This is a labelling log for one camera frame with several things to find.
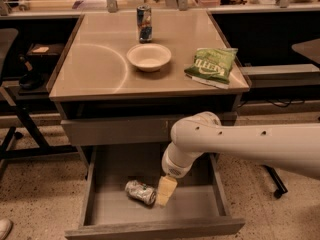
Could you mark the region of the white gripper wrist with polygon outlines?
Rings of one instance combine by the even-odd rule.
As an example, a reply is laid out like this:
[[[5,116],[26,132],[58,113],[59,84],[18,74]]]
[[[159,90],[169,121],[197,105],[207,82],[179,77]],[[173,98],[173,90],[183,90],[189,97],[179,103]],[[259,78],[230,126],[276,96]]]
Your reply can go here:
[[[165,206],[167,204],[177,187],[176,179],[183,178],[190,171],[194,161],[201,155],[202,152],[184,151],[173,142],[167,146],[161,162],[166,176],[161,176],[159,179],[157,205]]]

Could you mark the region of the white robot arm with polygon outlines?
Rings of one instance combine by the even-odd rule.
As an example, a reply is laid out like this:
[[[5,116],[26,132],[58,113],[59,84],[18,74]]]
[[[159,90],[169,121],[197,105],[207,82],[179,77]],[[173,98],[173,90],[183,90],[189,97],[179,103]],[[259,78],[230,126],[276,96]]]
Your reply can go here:
[[[163,158],[156,203],[164,206],[194,161],[204,153],[222,153],[320,179],[320,125],[223,126],[212,112],[178,120]]]

